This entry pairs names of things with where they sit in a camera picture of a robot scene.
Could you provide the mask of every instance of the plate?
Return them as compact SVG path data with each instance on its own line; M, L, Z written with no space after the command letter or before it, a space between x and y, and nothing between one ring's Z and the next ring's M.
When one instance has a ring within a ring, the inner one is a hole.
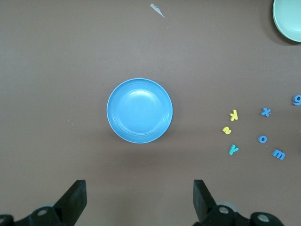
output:
M301 42L301 0L274 0L273 17L285 37Z
M154 141L168 129L173 116L171 99L158 83L144 78L127 80L111 93L107 117L114 132L126 141Z

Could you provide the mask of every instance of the blue letter m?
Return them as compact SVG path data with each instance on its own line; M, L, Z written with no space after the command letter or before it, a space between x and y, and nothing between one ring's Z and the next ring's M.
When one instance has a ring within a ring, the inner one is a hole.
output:
M273 156L275 156L276 158L278 158L280 160L283 160L284 157L285 157L285 153L283 153L280 150L275 149L274 152L273 152Z

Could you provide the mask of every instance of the blue letter x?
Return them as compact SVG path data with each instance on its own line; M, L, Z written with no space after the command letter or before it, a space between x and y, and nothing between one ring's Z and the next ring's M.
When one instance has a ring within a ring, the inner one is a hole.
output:
M268 109L265 107L265 108L263 108L263 112L261 112L261 115L269 117L270 112L271 112L271 109Z

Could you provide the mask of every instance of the white paper scrap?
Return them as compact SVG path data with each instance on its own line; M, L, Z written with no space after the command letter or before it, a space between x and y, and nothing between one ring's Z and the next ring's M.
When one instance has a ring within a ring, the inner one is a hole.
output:
M157 13L159 13L161 16L163 16L163 14L161 13L160 9L159 9L157 6L155 6L154 4L151 4L150 6L151 6L154 10L156 10Z

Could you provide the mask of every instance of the light green bowl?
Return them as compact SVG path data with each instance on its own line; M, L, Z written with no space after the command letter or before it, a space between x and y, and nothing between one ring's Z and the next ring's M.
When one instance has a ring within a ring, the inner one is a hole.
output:
M274 0L273 17L285 37L301 42L301 0Z

